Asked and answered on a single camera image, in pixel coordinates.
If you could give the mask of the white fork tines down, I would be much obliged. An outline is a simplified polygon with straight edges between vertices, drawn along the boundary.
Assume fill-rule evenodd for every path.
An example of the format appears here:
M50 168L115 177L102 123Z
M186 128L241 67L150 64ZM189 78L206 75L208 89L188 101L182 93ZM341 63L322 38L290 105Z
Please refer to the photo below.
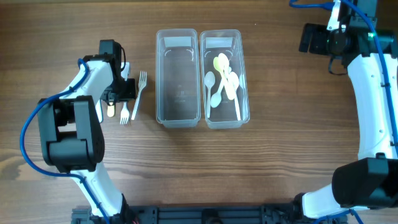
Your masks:
M126 125L129 122L129 110L127 107L127 102L125 101L123 104L123 108L121 110L121 116L120 116L120 124L121 125Z

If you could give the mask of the white plastic spoon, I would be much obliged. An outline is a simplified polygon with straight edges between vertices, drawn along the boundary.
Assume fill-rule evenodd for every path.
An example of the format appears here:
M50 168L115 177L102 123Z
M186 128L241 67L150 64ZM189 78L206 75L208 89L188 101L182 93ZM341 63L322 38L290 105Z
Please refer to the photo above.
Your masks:
M223 90L223 87L224 87L224 84L223 84L223 81L221 81L221 82L220 82L220 85L219 85L219 87L218 87L217 92L214 93L214 94L211 96L211 99L210 99L210 106L211 106L212 108L216 108L216 107L221 103L221 99L222 99L222 97L221 97L221 92L222 92L222 90Z
M213 72L209 71L205 75L205 86L207 87L207 97L206 97L206 117L210 117L211 108L211 88L215 84L215 75Z
M228 75L229 81L231 81L234 91L237 91L239 87L239 78L235 72L230 72ZM236 116L237 120L241 120L241 113L240 113L240 107L239 107L239 101L238 101L238 96L236 95L234 97L234 104L235 104L235 110L236 110Z
M220 53L218 55L218 64L223 72L223 78L224 78L224 82L225 82L226 91L230 91L231 85L229 84L228 79L226 77L227 69L229 67L229 60L224 53Z

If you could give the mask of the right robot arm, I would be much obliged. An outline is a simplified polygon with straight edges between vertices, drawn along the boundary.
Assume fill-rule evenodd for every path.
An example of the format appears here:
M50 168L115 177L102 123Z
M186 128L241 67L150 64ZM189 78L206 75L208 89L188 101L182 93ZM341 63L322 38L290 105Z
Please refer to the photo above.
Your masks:
M359 122L358 160L329 185L297 195L294 219L329 222L361 210L397 206L397 37L376 27L376 1L329 1L327 25L306 24L299 50L341 60Z

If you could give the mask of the yellow plastic spoon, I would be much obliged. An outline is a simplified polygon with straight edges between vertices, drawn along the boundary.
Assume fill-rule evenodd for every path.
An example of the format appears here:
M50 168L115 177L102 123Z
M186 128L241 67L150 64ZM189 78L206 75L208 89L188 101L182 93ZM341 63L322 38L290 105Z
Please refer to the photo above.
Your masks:
M236 94L234 93L234 91L233 91L233 89L232 89L232 87L231 87L231 89L230 89L230 91L226 91L226 87L225 87L225 82L224 82L224 78L223 78L223 72L222 72L222 70L221 70L221 68L219 67L219 64L218 64L218 57L215 57L214 58L214 60L213 60L213 66L214 66L214 68L220 73L220 75L221 75L221 81L223 81L223 84L224 84L224 90L225 90L225 92L226 92L226 94L227 94L227 97L228 97L228 99L229 100L234 100L234 97L236 96Z

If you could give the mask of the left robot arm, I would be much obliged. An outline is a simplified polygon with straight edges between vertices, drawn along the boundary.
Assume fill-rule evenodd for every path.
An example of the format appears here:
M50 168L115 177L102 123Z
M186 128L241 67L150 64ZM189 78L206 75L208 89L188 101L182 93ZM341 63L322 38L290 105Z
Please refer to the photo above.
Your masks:
M38 122L43 159L73 179L89 201L87 221L132 223L124 195L103 164L104 136L96 104L127 103L136 97L135 80L121 44L101 40L99 52L78 61L79 72L54 98L42 98Z

